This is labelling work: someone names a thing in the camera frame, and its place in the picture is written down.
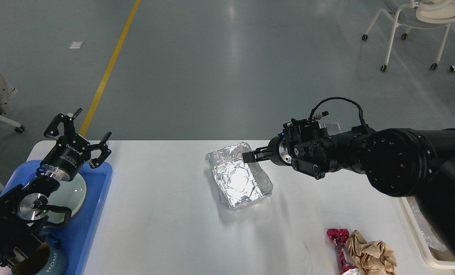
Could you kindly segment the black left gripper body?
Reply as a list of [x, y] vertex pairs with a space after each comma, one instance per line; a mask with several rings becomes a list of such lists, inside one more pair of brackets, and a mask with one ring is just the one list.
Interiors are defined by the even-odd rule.
[[82, 137], [60, 137], [40, 163], [46, 176], [56, 181], [72, 181], [91, 158], [90, 142]]

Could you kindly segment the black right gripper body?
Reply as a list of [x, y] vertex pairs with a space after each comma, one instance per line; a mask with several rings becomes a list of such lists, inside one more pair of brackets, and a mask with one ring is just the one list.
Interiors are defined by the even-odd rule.
[[275, 136], [269, 141], [267, 150], [271, 153], [269, 160], [278, 166], [291, 166], [292, 157], [288, 153], [283, 136]]

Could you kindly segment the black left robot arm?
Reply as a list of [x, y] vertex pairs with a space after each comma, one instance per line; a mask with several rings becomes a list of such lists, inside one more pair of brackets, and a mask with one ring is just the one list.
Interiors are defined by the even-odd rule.
[[112, 153], [105, 133], [99, 143], [92, 144], [76, 133], [74, 120], [82, 111], [56, 115], [44, 131], [44, 136], [56, 144], [44, 157], [36, 176], [26, 186], [18, 184], [0, 197], [0, 267], [9, 266], [15, 275], [34, 275], [41, 270], [63, 274], [67, 264], [58, 270], [58, 256], [49, 252], [46, 262], [37, 260], [51, 245], [39, 233], [43, 228], [60, 229], [72, 217], [72, 209], [49, 203], [51, 194], [62, 182], [70, 182], [79, 169], [89, 163], [92, 169], [100, 167]]

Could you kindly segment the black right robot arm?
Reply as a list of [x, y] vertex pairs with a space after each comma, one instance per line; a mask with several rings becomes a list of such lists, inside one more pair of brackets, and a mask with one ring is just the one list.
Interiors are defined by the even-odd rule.
[[320, 101], [307, 119], [292, 118], [268, 146], [242, 154], [245, 163], [269, 160], [317, 180], [349, 170], [365, 174], [379, 192], [391, 197], [414, 197], [425, 219], [455, 258], [455, 128], [375, 131], [357, 107], [360, 125], [330, 135], [319, 120]]

